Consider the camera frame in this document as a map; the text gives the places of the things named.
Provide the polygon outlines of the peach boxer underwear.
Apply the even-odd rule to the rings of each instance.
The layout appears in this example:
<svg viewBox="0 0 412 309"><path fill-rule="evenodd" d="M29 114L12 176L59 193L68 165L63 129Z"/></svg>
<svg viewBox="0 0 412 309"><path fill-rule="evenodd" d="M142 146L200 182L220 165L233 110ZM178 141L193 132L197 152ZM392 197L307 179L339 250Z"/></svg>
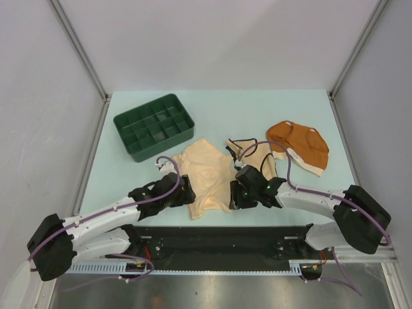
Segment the peach boxer underwear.
<svg viewBox="0 0 412 309"><path fill-rule="evenodd" d="M189 177L196 198L188 205L192 220L202 217L206 211L232 212L230 182L236 171L232 157L224 155L206 139L201 138L173 157L179 172Z"/></svg>

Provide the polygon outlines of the beige navy-trimmed underwear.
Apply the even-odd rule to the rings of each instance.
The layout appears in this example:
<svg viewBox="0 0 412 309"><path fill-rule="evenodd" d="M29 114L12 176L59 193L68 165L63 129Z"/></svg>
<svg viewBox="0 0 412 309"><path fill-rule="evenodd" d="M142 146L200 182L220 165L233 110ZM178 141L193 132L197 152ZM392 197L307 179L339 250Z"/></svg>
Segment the beige navy-trimmed underwear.
<svg viewBox="0 0 412 309"><path fill-rule="evenodd" d="M246 148L256 143L258 143L256 138L242 140L228 139L226 149L236 162ZM267 180L277 177L276 163L268 144L255 145L244 154L241 162L255 167Z"/></svg>

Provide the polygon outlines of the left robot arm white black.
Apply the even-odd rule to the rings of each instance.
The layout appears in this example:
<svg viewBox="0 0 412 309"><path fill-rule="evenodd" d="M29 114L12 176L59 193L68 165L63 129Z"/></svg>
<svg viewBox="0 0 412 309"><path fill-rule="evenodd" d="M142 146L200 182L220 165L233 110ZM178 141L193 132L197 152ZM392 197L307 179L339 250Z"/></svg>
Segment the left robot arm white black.
<svg viewBox="0 0 412 309"><path fill-rule="evenodd" d="M195 199L189 176L169 173L101 211L68 218L51 214L27 244L29 260L42 281L51 281L81 261L123 253L133 258L142 250L134 223Z"/></svg>

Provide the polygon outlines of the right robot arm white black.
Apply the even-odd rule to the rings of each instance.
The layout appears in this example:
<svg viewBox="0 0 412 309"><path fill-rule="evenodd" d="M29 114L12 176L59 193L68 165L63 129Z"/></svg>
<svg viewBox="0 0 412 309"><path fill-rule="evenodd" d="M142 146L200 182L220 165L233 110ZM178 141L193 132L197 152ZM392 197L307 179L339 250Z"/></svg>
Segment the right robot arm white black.
<svg viewBox="0 0 412 309"><path fill-rule="evenodd" d="M255 167L245 165L230 182L229 207L251 209L259 204L266 208L299 209L330 219L329 223L307 226L306 234L297 242L297 251L304 258L341 245L374 254L383 245L391 221L389 213L358 185L343 191L321 192L290 185L285 178L267 180Z"/></svg>

